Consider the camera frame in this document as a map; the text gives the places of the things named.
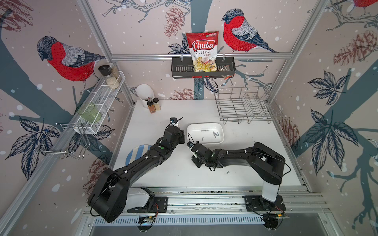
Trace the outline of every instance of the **dish rack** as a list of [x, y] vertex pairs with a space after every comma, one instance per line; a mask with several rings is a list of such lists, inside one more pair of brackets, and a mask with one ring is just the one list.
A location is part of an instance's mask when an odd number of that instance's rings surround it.
[[277, 104], [273, 101], [268, 105], [265, 101], [266, 91], [261, 86], [229, 87], [219, 89], [214, 94], [219, 118], [223, 125], [227, 122], [267, 121], [273, 117], [283, 116]]
[[[125, 75], [122, 71], [119, 72], [119, 77], [117, 78], [117, 81], [119, 82], [119, 86], [117, 88], [112, 89], [114, 85], [108, 85], [104, 80], [97, 91], [90, 93], [90, 95], [94, 94], [89, 103], [93, 103], [94, 107], [98, 111], [96, 117], [94, 118], [94, 120], [97, 120], [97, 122], [91, 123], [85, 120], [83, 116], [80, 116], [77, 119], [77, 121], [74, 122], [74, 124], [76, 124], [77, 127], [84, 127], [86, 134], [96, 134], [100, 129], [101, 124], [104, 121], [110, 106], [112, 105], [115, 97], [121, 89], [122, 83], [125, 81]], [[79, 134], [81, 134], [82, 132], [81, 130], [79, 130], [79, 128], [73, 129]]]

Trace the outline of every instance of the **white dot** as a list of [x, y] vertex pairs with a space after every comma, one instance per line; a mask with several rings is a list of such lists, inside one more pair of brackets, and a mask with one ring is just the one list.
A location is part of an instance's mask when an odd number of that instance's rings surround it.
[[54, 187], [51, 189], [51, 191], [53, 191], [53, 192], [58, 192], [59, 188], [60, 188], [60, 184], [56, 184], [56, 185], [54, 185]]

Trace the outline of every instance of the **bird wallpaper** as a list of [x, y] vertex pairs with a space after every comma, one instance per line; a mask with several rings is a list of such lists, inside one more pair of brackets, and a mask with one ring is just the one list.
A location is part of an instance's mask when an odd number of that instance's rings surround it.
[[[219, 31], [219, 53], [290, 52], [316, 0], [88, 0], [112, 54], [188, 53], [186, 33]], [[330, 0], [276, 103], [303, 173], [345, 235], [378, 235], [378, 3]], [[98, 82], [106, 63], [76, 0], [0, 0], [0, 173], [5, 213]], [[232, 87], [266, 96], [285, 60], [235, 60], [225, 79], [175, 79], [171, 61], [117, 62], [159, 99], [214, 99]], [[72, 235], [108, 167], [130, 105], [120, 92], [91, 148], [58, 160], [12, 235]], [[70, 151], [82, 142], [74, 135]]]

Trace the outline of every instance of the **striped plate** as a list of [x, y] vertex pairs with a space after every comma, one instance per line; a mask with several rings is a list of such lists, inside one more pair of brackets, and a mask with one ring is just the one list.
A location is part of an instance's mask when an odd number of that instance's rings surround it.
[[127, 155], [126, 158], [126, 165], [130, 164], [131, 162], [135, 161], [139, 157], [146, 154], [146, 152], [150, 149], [151, 145], [143, 144], [139, 145], [138, 147], [131, 150], [131, 152]]

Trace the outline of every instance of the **spice jar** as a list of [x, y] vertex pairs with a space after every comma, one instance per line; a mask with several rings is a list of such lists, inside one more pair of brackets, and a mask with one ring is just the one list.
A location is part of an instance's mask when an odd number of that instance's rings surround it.
[[119, 82], [117, 78], [112, 75], [112, 69], [109, 65], [103, 65], [98, 68], [103, 76], [106, 77], [105, 83], [107, 85], [112, 85], [111, 89], [115, 89], [119, 87]]
[[147, 106], [148, 106], [148, 109], [150, 110], [151, 114], [156, 112], [155, 107], [153, 106], [153, 102], [152, 101], [148, 101], [147, 102]]
[[159, 99], [156, 97], [152, 101], [153, 101], [153, 105], [155, 107], [155, 110], [160, 111], [161, 107], [160, 107], [160, 104], [159, 104]]

